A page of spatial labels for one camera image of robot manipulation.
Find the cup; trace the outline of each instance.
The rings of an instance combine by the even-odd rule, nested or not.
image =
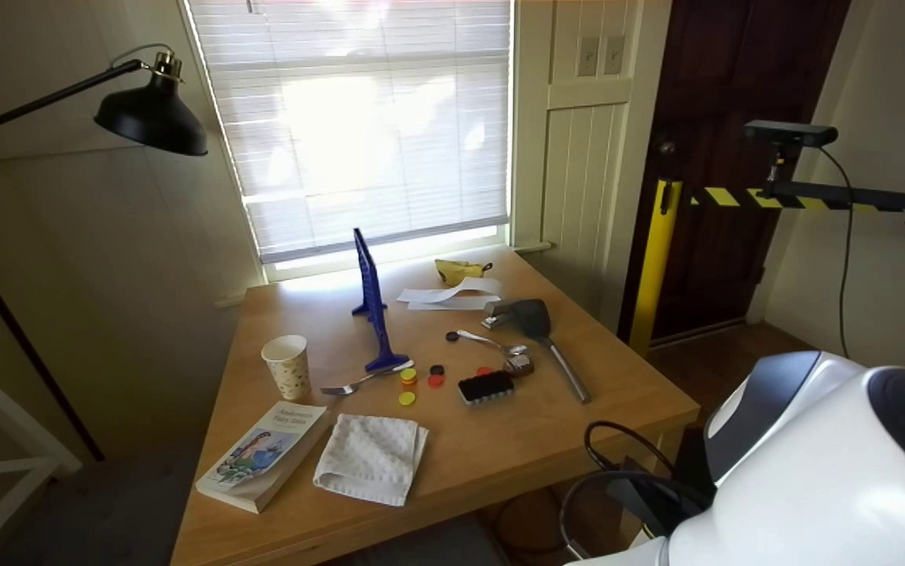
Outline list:
[[[302,400],[308,392],[308,339],[282,332],[264,342],[262,360],[282,392],[282,400]]]

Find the white robot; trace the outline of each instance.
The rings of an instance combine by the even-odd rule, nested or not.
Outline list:
[[[703,430],[711,510],[611,566],[905,566],[905,368],[769,354]]]

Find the blue object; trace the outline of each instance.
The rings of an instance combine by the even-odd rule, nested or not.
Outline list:
[[[357,272],[360,272],[360,305],[351,313],[356,317],[369,317],[369,325],[378,332],[379,342],[379,354],[374,362],[364,366],[369,373],[404,366],[408,354],[396,354],[391,350],[391,332],[387,332],[387,305],[379,297],[379,274],[378,274],[378,262],[370,257],[360,229],[356,226],[356,253],[357,253]]]

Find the window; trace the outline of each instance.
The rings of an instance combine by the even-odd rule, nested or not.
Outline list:
[[[264,265],[510,216],[510,0],[185,0]]]

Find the book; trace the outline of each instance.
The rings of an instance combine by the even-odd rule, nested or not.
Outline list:
[[[198,493],[264,514],[329,430],[326,405],[272,402],[198,481]]]

